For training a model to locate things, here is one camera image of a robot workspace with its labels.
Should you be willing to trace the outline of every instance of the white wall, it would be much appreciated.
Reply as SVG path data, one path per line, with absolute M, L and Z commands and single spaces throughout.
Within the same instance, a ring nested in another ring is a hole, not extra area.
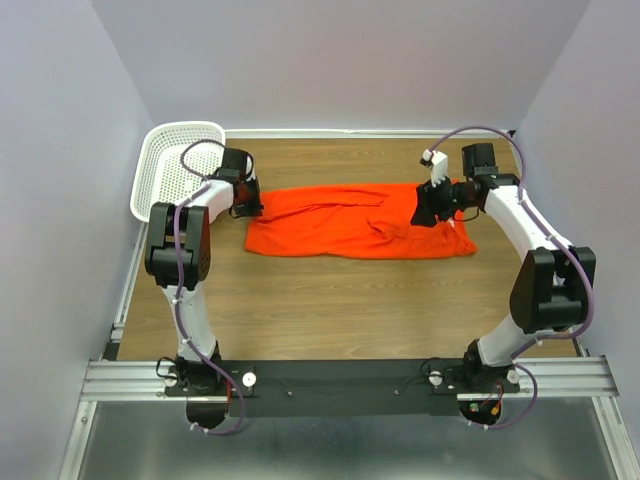
M 639 18 L 637 0 L 593 0 L 517 135 L 540 210 L 596 252 L 596 318 L 583 338 L 611 363 L 638 453 Z
M 588 0 L 92 0 L 155 123 L 514 128 Z
M 86 0 L 0 16 L 0 478 L 57 478 L 108 336 L 151 120 Z

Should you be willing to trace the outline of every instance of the white basket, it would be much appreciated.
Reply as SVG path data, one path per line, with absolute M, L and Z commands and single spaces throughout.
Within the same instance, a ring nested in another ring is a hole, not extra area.
M 180 154 L 205 138 L 225 143 L 224 130 L 213 122 L 165 123 L 147 134 L 131 192 L 131 213 L 138 220 L 149 222 L 154 203 L 179 203 L 197 190 L 200 179 L 180 165 Z M 223 153 L 219 145 L 203 143 L 187 153 L 185 163 L 200 173 L 211 174 L 222 164 Z

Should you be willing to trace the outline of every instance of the wooden surface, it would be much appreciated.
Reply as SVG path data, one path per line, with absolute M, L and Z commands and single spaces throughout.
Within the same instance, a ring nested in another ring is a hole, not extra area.
M 450 140 L 451 176 L 461 176 Z M 344 183 L 426 181 L 418 164 L 429 139 L 232 140 L 248 150 L 264 191 Z M 511 150 L 494 141 L 501 171 L 515 171 Z M 211 226 L 206 280 L 209 320 L 229 359 L 460 357 L 508 312 L 519 259 L 495 222 L 467 223 L 478 245 L 471 257 L 446 260 L 272 258 L 243 250 L 247 219 L 222 215 Z M 169 304 L 141 265 L 120 360 L 176 353 Z M 547 341 L 531 356 L 571 356 L 570 341 Z

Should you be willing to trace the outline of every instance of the orange cloth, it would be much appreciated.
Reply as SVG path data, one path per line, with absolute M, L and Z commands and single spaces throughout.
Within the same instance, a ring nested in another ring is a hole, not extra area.
M 417 183 L 294 188 L 261 194 L 245 249 L 262 255 L 444 258 L 477 251 L 464 223 L 410 224 Z

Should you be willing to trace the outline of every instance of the purple cable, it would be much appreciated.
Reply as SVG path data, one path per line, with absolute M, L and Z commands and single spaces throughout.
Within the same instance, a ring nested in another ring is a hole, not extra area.
M 520 415 L 518 415 L 516 418 L 514 418 L 513 420 L 509 420 L 506 423 L 497 423 L 495 425 L 483 425 L 482 423 L 476 423 L 469 420 L 468 422 L 470 422 L 471 425 L 476 425 L 477 427 L 486 428 L 487 430 L 502 430 L 503 428 L 509 428 L 512 425 L 515 425 L 524 417 L 529 415 L 529 413 L 531 413 L 531 410 L 533 410 L 534 405 L 538 401 L 538 382 L 536 381 L 536 377 L 533 376 L 533 373 L 531 373 L 531 370 L 529 370 L 526 367 L 523 367 L 522 365 L 518 365 L 517 363 L 514 363 L 513 365 L 514 367 L 519 368 L 524 373 L 529 375 L 529 378 L 531 379 L 531 383 L 533 383 L 533 397 L 531 397 L 531 401 L 529 402 L 529 405 L 527 405 L 527 408 L 525 408 L 522 412 L 520 412 Z
M 523 198 L 524 191 L 525 191 L 524 186 L 525 186 L 525 181 L 526 181 L 526 176 L 527 176 L 527 166 L 526 166 L 526 161 L 525 161 L 525 158 L 524 158 L 524 153 L 520 149 L 520 146 L 516 142 L 514 142 L 513 139 L 510 136 L 506 135 L 504 132 L 501 132 L 500 130 L 498 130 L 496 128 L 485 127 L 483 125 L 469 125 L 467 127 L 458 128 L 456 130 L 453 130 L 452 132 L 447 133 L 445 136 L 443 136 L 437 142 L 435 142 L 431 146 L 431 148 L 429 150 L 432 151 L 432 152 L 435 151 L 435 149 L 438 148 L 442 142 L 444 142 L 448 138 L 450 138 L 450 137 L 452 137 L 454 135 L 457 135 L 460 132 L 464 132 L 466 130 L 486 130 L 488 132 L 495 133 L 495 134 L 507 139 L 507 141 L 516 150 L 516 152 L 518 152 L 518 156 L 520 157 L 520 163 L 521 163 L 521 167 L 522 167 L 522 175 L 520 177 L 520 185 L 518 185 L 518 200 L 520 201 L 520 204 L 522 205 L 522 208 L 527 213 L 527 215 L 529 215 L 529 218 L 531 218 L 533 223 L 535 223 L 536 226 L 540 229 L 540 231 L 542 233 L 544 233 L 550 239 L 551 243 L 553 243 L 553 245 L 556 248 L 558 248 L 563 254 L 565 254 L 567 256 L 567 258 L 569 259 L 571 264 L 576 269 L 576 272 L 578 272 L 578 276 L 580 277 L 580 280 L 582 281 L 582 284 L 584 285 L 584 289 L 587 292 L 587 316 L 585 318 L 584 323 L 577 330 L 575 330 L 574 332 L 570 332 L 570 333 L 558 333 L 558 334 L 546 333 L 546 334 L 538 335 L 536 338 L 533 338 L 533 339 L 529 340 L 528 342 L 526 342 L 522 346 L 520 346 L 520 348 L 515 350 L 511 354 L 511 358 L 516 358 L 516 357 L 520 356 L 523 352 L 528 350 L 531 346 L 535 345 L 536 341 L 538 341 L 538 340 L 544 340 L 544 339 L 566 340 L 566 339 L 576 338 L 576 337 L 582 335 L 589 328 L 589 326 L 591 326 L 591 322 L 593 321 L 593 316 L 594 316 L 594 313 L 595 313 L 593 287 L 591 286 L 591 282 L 589 281 L 589 277 L 587 276 L 587 272 L 584 271 L 584 268 L 582 268 L 582 265 L 580 265 L 580 262 L 575 257 L 575 255 L 573 255 L 573 253 L 571 253 L 571 251 L 569 251 L 569 249 L 567 247 L 565 247 L 562 243 L 560 243 L 560 241 L 546 227 L 544 222 L 542 222 L 542 220 L 533 212 L 533 210 L 529 206 L 529 203 Z
M 199 173 L 199 172 L 197 172 L 195 170 L 192 170 L 192 169 L 188 168 L 185 165 L 184 156 L 192 147 L 194 147 L 195 145 L 197 145 L 199 143 L 205 143 L 205 142 L 219 144 L 218 142 L 215 142 L 215 141 L 199 140 L 199 141 L 189 145 L 186 148 L 186 150 L 182 153 L 182 155 L 180 156 L 180 163 L 182 164 L 182 166 L 185 167 L 187 169 L 187 171 L 189 171 L 189 173 L 192 173 L 192 174 L 200 177 L 203 180 L 206 180 L 206 177 L 204 175 L 202 175 L 201 173 Z M 236 389 L 236 392 L 238 394 L 238 399 L 240 400 L 241 410 L 240 410 L 240 417 L 238 417 L 238 421 L 233 426 L 231 426 L 231 427 L 229 427 L 227 429 L 224 429 L 224 430 L 209 430 L 207 428 L 201 427 L 200 425 L 193 424 L 196 429 L 198 429 L 201 432 L 204 432 L 206 434 L 209 434 L 209 435 L 226 435 L 228 433 L 233 433 L 233 432 L 237 431 L 240 428 L 240 425 L 242 425 L 242 422 L 244 421 L 244 418 L 245 418 L 245 415 L 246 415 L 246 411 L 247 411 L 247 405 L 246 405 L 246 402 L 245 402 L 245 399 L 244 399 L 244 395 L 242 395 L 242 391 L 240 390 L 240 387 L 235 382 L 235 380 L 233 378 L 231 378 L 231 375 L 229 375 L 222 368 L 220 368 L 218 365 L 213 363 L 211 361 L 211 359 L 207 358 L 207 356 L 205 354 L 203 354 L 200 350 L 198 350 L 198 347 L 195 345 L 195 343 L 193 343 L 193 341 L 191 340 L 191 337 L 187 333 L 187 329 L 184 327 L 184 324 L 182 323 L 182 317 L 180 315 L 180 293 L 182 293 L 182 288 L 184 287 L 184 263 L 182 262 L 182 254 L 181 254 L 182 248 L 180 247 L 180 212 L 182 211 L 182 209 L 189 202 L 192 202 L 193 200 L 198 198 L 200 195 L 202 195 L 207 190 L 209 190 L 209 184 L 205 183 L 195 193 L 193 193 L 193 195 L 191 195 L 190 198 L 186 198 L 185 200 L 182 201 L 182 203 L 180 203 L 178 206 L 176 206 L 176 211 L 174 213 L 174 218 L 173 218 L 173 241 L 174 241 L 174 245 L 175 245 L 175 248 L 176 248 L 176 258 L 177 258 L 177 263 L 178 263 L 178 286 L 176 288 L 176 295 L 174 297 L 174 299 L 176 300 L 176 303 L 175 303 L 175 306 L 174 306 L 174 313 L 175 313 L 175 317 L 176 317 L 176 325 L 178 326 L 178 330 L 180 331 L 180 335 L 182 335 L 182 338 L 186 341 L 187 345 L 189 345 L 189 348 L 191 350 L 193 350 L 193 353 L 195 353 L 200 358 L 200 360 L 203 361 L 203 363 L 207 364 L 209 367 L 213 368 L 216 372 L 218 372 L 220 375 L 222 375 L 231 384 L 231 386 Z

